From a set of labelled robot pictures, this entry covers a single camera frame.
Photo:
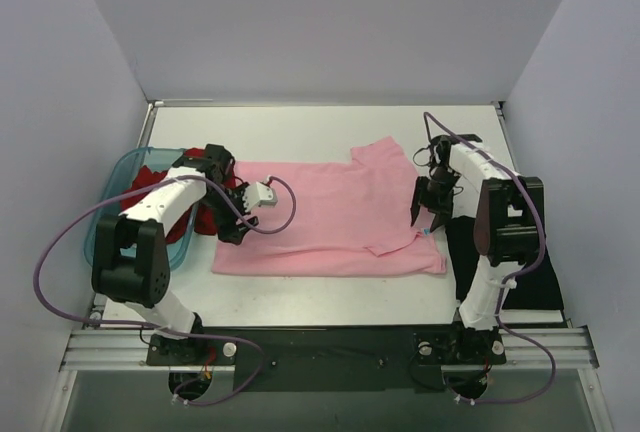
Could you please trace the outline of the pink t shirt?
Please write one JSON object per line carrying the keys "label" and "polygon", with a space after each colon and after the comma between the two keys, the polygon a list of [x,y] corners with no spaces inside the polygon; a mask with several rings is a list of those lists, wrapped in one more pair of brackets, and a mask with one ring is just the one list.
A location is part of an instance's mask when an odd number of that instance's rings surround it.
{"label": "pink t shirt", "polygon": [[434,238],[412,225],[418,177],[391,137],[354,147],[348,163],[248,162],[249,181],[269,175],[278,203],[259,208],[262,233],[219,243],[212,270],[235,276],[393,277],[442,274]]}

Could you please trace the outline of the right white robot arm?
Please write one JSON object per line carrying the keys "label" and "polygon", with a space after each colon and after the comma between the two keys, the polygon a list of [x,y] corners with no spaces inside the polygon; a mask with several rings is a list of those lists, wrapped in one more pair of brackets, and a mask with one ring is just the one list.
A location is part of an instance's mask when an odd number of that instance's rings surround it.
{"label": "right white robot arm", "polygon": [[411,222],[417,221],[422,209],[433,215],[431,231],[451,221],[461,179],[475,210],[473,241],[479,259],[458,308],[464,326],[446,337],[450,356],[469,361],[482,349],[477,331],[498,326],[504,300],[521,274],[516,266],[528,268],[544,259],[543,183],[498,162],[474,134],[439,135],[429,140],[425,150],[428,173],[415,181]]}

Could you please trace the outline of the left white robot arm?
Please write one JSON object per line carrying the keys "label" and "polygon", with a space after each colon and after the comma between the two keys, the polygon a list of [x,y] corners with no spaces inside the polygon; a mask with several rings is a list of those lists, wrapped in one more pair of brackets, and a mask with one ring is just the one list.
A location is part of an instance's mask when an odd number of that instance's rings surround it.
{"label": "left white robot arm", "polygon": [[203,357],[206,340],[201,318],[170,290],[166,237],[183,215],[204,204],[212,211],[218,239],[242,243],[258,221],[241,221],[249,214],[244,201],[249,185],[226,185],[234,165],[233,155],[221,145],[207,145],[200,157],[184,154],[167,171],[164,186],[145,192],[119,215],[103,215],[96,226],[94,291],[131,308],[170,338],[170,352],[184,364]]}

